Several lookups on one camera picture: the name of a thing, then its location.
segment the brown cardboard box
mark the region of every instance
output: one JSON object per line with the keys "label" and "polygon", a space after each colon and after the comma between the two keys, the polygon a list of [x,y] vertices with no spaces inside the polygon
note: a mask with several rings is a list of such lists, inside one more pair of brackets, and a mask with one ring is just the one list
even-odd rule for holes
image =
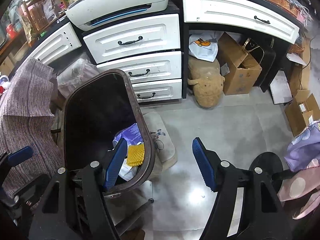
{"label": "brown cardboard box", "polygon": [[[303,61],[308,64],[310,61],[310,39],[306,38],[305,49],[300,54]],[[308,90],[310,77],[310,64],[303,66],[296,63],[292,70],[292,74],[289,81],[289,87],[291,94],[295,96],[298,90]]]}
{"label": "brown cardboard box", "polygon": [[258,62],[248,54],[227,33],[218,41],[218,55],[220,66],[228,64],[230,73],[226,74],[223,84],[225,95],[247,94],[256,82],[262,68]]}
{"label": "brown cardboard box", "polygon": [[313,94],[294,97],[284,111],[294,136],[299,135],[311,121],[320,119],[320,109]]}

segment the drawer cabinet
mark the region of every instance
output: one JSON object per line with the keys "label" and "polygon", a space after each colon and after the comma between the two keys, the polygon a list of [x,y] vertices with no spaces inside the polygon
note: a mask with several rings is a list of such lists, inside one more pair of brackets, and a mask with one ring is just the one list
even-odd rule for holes
{"label": "drawer cabinet", "polygon": [[85,36],[84,42],[97,64],[152,51],[179,49],[179,15],[120,23]]}
{"label": "drawer cabinet", "polygon": [[299,27],[259,4],[248,0],[182,0],[184,22],[234,25],[257,30],[295,43]]}
{"label": "drawer cabinet", "polygon": [[181,79],[132,84],[138,103],[181,98]]}
{"label": "drawer cabinet", "polygon": [[44,64],[49,64],[79,47],[81,43],[69,22],[46,38],[27,59],[34,57]]}
{"label": "drawer cabinet", "polygon": [[100,72],[118,68],[131,83],[181,78],[181,51],[140,55],[97,65]]}

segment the white paper bag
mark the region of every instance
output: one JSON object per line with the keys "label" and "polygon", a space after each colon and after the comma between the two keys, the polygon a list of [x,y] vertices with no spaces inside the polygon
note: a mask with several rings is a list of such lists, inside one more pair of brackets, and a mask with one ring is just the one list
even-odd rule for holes
{"label": "white paper bag", "polygon": [[217,40],[222,34],[223,32],[216,31],[192,34],[189,38],[189,55],[213,62],[218,53]]}

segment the white plastic bag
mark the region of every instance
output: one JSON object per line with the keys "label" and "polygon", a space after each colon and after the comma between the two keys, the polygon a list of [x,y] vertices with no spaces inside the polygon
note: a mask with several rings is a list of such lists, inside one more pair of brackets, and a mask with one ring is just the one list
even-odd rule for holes
{"label": "white plastic bag", "polygon": [[99,73],[95,65],[90,64],[87,59],[80,58],[57,76],[58,89],[67,98],[77,87]]}
{"label": "white plastic bag", "polygon": [[206,31],[189,38],[189,55],[213,62],[218,53],[218,39],[223,32]]}

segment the floor tile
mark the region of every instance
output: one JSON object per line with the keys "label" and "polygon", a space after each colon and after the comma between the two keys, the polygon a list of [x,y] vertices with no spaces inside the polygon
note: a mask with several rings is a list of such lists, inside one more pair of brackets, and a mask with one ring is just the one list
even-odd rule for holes
{"label": "floor tile", "polygon": [[[116,225],[146,203],[149,198],[153,198],[153,185],[151,181],[146,181],[134,190],[123,192],[118,198],[105,198],[105,201],[113,223]],[[152,205],[148,207],[133,227],[152,230]]]}
{"label": "floor tile", "polygon": [[219,103],[215,107],[210,107],[208,109],[202,108],[196,101],[193,95],[187,94],[186,99],[177,100],[166,100],[161,102],[155,102],[151,104],[140,104],[140,109],[143,114],[151,111],[163,112],[163,111],[173,111],[173,110],[188,110],[188,109],[204,109],[212,110],[217,107],[223,106],[249,106],[252,105],[252,100],[249,94],[243,95],[221,95]]}
{"label": "floor tile", "polygon": [[258,104],[255,106],[267,150],[281,157],[283,164],[287,147],[293,139],[287,117],[280,105]]}
{"label": "floor tile", "polygon": [[253,106],[159,112],[175,145],[178,162],[153,180],[153,229],[204,228],[216,194],[205,186],[191,144],[200,137],[207,149],[238,168],[249,168],[266,151]]}
{"label": "floor tile", "polygon": [[248,95],[252,105],[274,104],[270,92],[267,90],[265,93],[263,93],[260,87],[253,87]]}
{"label": "floor tile", "polygon": [[203,228],[185,231],[154,231],[153,240],[199,240],[202,232]]}

